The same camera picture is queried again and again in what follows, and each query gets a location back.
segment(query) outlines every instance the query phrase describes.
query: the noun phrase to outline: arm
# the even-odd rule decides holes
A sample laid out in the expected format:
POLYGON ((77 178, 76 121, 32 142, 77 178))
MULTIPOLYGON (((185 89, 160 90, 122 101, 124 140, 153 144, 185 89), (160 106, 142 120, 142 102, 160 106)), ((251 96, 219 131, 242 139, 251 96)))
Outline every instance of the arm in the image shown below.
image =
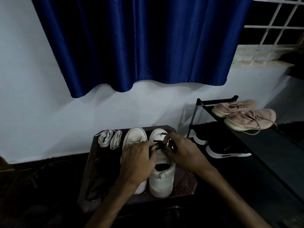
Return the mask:
POLYGON ((170 133, 165 137, 164 143, 167 143, 169 139, 172 139, 176 144, 177 153, 173 153, 170 148, 167 148, 166 155, 181 168, 194 172, 209 183, 223 198, 244 227, 270 227, 264 219, 233 190, 218 170, 210 164, 190 139, 175 133, 170 133))
POLYGON ((125 146, 121 156, 119 177, 85 228, 111 227, 123 205, 134 194, 137 187, 148 179, 156 165, 155 150, 149 159, 150 146, 154 146, 152 141, 125 146))

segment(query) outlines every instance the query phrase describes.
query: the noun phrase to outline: black sneaker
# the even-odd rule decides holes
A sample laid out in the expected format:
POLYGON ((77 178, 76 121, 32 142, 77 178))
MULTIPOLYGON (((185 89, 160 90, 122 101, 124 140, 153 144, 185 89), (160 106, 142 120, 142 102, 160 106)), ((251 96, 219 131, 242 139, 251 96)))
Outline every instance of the black sneaker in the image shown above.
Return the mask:
POLYGON ((206 152, 213 158, 248 157, 251 155, 243 146, 229 143, 227 139, 210 140, 206 152))
POLYGON ((206 145, 208 141, 213 138, 215 131, 218 130, 218 128, 218 122, 192 125, 191 129, 195 132, 193 139, 199 145, 206 145))

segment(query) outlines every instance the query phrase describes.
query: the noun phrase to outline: beige sneaker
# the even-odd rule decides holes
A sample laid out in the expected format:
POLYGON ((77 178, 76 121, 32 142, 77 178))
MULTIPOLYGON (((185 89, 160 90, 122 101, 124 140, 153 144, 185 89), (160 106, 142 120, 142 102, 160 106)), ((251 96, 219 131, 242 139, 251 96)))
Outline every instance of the beige sneaker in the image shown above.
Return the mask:
POLYGON ((275 123, 276 114, 271 109, 259 109, 259 110, 250 110, 250 111, 238 111, 234 114, 228 115, 224 119, 224 123, 231 129, 236 131, 245 131, 245 130, 264 130, 271 127, 275 123))
POLYGON ((227 115, 233 114, 242 110, 254 110, 256 108, 256 101, 253 99, 244 100, 244 101, 236 101, 232 103, 218 103, 212 108, 212 112, 220 117, 225 118, 227 115))

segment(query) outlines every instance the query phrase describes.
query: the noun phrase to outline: dark floor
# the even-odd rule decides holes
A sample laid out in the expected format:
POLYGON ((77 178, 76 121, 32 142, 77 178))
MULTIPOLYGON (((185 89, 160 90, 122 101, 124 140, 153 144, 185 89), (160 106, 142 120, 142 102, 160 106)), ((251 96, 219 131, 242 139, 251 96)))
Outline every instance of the dark floor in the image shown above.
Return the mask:
MULTIPOLYGON (((279 128, 296 141, 297 125, 279 128)), ((199 146, 204 154, 205 147, 199 146)), ((88 153, 11 165, 0 172, 1 227, 83 227, 76 200, 88 153)), ((284 218, 304 211, 304 206, 254 157, 215 160, 207 157, 226 180, 274 227, 284 218)), ((114 227, 239 227, 218 195, 198 179, 197 193, 185 207, 143 211, 122 218, 114 227)))

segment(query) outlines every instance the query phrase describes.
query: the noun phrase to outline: curtain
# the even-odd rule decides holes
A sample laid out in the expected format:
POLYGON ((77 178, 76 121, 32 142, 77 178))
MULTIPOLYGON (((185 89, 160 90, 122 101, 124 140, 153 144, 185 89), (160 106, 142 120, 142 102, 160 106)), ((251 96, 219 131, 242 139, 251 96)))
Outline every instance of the curtain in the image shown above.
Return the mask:
POLYGON ((73 98, 107 83, 226 82, 253 0, 32 0, 73 98))

